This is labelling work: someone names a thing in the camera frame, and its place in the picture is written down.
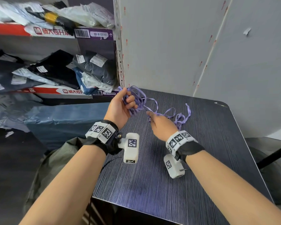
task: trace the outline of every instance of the purple string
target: purple string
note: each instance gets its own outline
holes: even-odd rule
[[[145,93],[140,90],[138,87],[136,86],[131,86],[131,87],[128,87],[127,88],[128,91],[131,92],[131,95],[134,95],[135,97],[135,103],[136,105],[138,105],[137,109],[135,108],[130,108],[129,109],[129,113],[131,115],[131,117],[135,116],[137,113],[139,113],[141,110],[144,109],[144,107],[146,107],[148,110],[150,110],[151,112],[157,114],[157,115],[162,115],[162,116],[165,116],[167,118],[172,118],[175,116],[176,114],[176,109],[175,108],[170,108],[168,109],[164,114],[161,114],[161,113],[157,113],[158,111],[158,103],[155,99],[152,99],[152,98],[147,98]],[[126,99],[128,98],[129,96],[128,95],[125,95],[123,97],[123,101],[124,101],[124,104],[127,105],[128,103],[126,102]],[[153,110],[151,110],[149,107],[145,106],[146,104],[146,101],[147,99],[149,100],[153,100],[155,103],[156,103],[156,111],[154,112]],[[189,106],[187,105],[187,103],[185,104],[187,106],[187,111],[188,111],[188,116],[185,117],[182,113],[179,113],[176,115],[176,118],[175,118],[175,125],[177,126],[178,130],[180,131],[181,130],[181,126],[183,124],[186,123],[186,121],[188,120],[188,118],[191,116],[191,109],[189,108]],[[174,113],[172,116],[169,116],[167,115],[166,113],[168,113],[169,111],[171,111],[173,109]]]

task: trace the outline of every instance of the black metal leg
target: black metal leg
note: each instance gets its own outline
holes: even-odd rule
[[[281,148],[275,151],[274,153],[270,154],[268,157],[264,158],[263,160],[257,163],[259,169],[271,164],[272,162],[276,161],[277,159],[281,158]]]

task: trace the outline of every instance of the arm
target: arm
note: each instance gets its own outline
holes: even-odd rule
[[[122,98],[129,95],[124,105]],[[124,88],[110,102],[105,120],[121,129],[137,108],[135,98]],[[105,152],[95,145],[84,145],[41,193],[20,225],[75,225],[82,218],[104,164]]]
[[[151,117],[154,134],[161,140],[177,132],[177,127],[164,116]],[[206,151],[186,157],[192,172],[230,224],[281,224],[281,210]]]

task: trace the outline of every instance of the striped table surface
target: striped table surface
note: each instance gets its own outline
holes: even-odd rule
[[[158,102],[159,113],[170,107],[191,117],[182,125],[207,152],[234,170],[271,200],[262,176],[252,158],[234,116],[227,104],[189,96],[143,90],[148,98]],[[155,110],[155,103],[146,104]],[[168,154],[165,143],[154,136],[145,111],[129,119],[121,130],[138,133],[139,156],[136,164],[123,159],[110,162],[99,176],[93,197],[122,207],[153,215],[178,224],[229,224],[205,193],[191,171],[172,179],[163,162]],[[106,161],[123,156],[108,155]]]

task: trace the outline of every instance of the bundle of purple ribbon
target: bundle of purple ribbon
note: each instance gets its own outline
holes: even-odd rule
[[[135,103],[136,103],[136,105],[138,105],[137,109],[135,109],[135,108],[130,108],[129,109],[131,117],[135,116],[137,113],[139,113],[144,108],[147,108],[148,110],[152,111],[153,113],[155,113],[157,115],[162,115],[162,116],[165,116],[167,118],[172,118],[172,117],[174,117],[176,115],[176,109],[174,107],[168,109],[164,114],[157,113],[157,111],[158,111],[158,103],[157,103],[157,101],[155,99],[152,99],[152,98],[147,98],[145,93],[142,90],[140,90],[138,87],[131,86],[127,90],[131,92],[131,95],[134,95]],[[127,102],[126,102],[127,98],[128,98],[128,95],[125,95],[123,97],[124,104],[127,104]],[[155,112],[153,110],[151,110],[149,107],[145,106],[147,99],[153,100],[156,103],[157,108],[156,108]],[[182,113],[179,113],[179,114],[176,115],[176,118],[175,118],[175,121],[174,121],[174,123],[177,126],[179,131],[181,130],[181,126],[183,124],[185,124],[186,121],[188,120],[188,118],[191,116],[191,109],[189,108],[187,103],[185,105],[187,106],[188,116],[185,117]],[[168,113],[172,109],[174,111],[173,115],[172,116],[167,115],[166,113]]]

